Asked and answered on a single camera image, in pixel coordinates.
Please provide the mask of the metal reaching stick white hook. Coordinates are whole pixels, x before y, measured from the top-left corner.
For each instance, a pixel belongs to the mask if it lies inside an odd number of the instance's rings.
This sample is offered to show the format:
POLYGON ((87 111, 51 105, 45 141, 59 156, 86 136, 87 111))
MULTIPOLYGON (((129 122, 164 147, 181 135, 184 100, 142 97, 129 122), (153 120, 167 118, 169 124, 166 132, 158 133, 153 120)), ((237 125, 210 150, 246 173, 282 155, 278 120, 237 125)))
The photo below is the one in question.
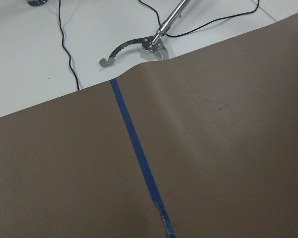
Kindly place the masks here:
POLYGON ((115 62, 115 57, 117 54, 124 48, 129 45, 141 44, 142 49, 154 53, 158 51, 163 60, 169 59, 168 51, 165 48, 162 37, 166 35, 167 31, 170 29, 176 18, 178 18, 183 10, 188 6, 190 0, 181 0, 179 4, 175 7, 175 9, 171 12, 171 14, 165 19, 165 21, 159 26, 156 33, 153 36, 147 36, 144 38, 136 38, 132 40, 128 40, 122 44, 120 44, 108 57, 108 59, 102 58, 99 61, 101 67, 108 67, 115 62))

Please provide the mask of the blue tape grid lines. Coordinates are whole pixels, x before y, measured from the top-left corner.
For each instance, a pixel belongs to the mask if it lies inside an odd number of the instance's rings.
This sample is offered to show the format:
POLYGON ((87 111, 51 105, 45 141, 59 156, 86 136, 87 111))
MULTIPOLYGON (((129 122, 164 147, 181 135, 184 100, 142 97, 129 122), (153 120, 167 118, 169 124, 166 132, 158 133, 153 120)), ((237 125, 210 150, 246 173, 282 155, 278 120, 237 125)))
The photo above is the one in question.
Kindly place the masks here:
POLYGON ((121 92, 121 89, 119 87, 117 79, 114 78, 114 79, 110 80, 110 85, 111 85, 112 91, 114 93, 117 105, 119 107, 122 119, 124 121, 126 130, 128 132, 129 139, 130 139, 132 147, 134 149, 134 153, 136 155, 140 169, 142 171, 142 175, 145 180, 150 198, 151 198, 153 204, 156 206, 157 210, 159 211, 159 215, 160 215, 161 221, 163 223, 166 236, 168 238, 176 238, 176 234, 175 234, 173 225, 171 223, 171 220, 168 216, 167 210, 165 208, 165 205, 163 203, 163 200, 160 196, 159 190, 155 183, 150 166, 148 164, 147 158, 143 151, 141 142, 139 140, 138 134, 134 127, 132 118, 129 114, 127 105, 125 103, 125 100, 124 100, 123 94, 121 92))

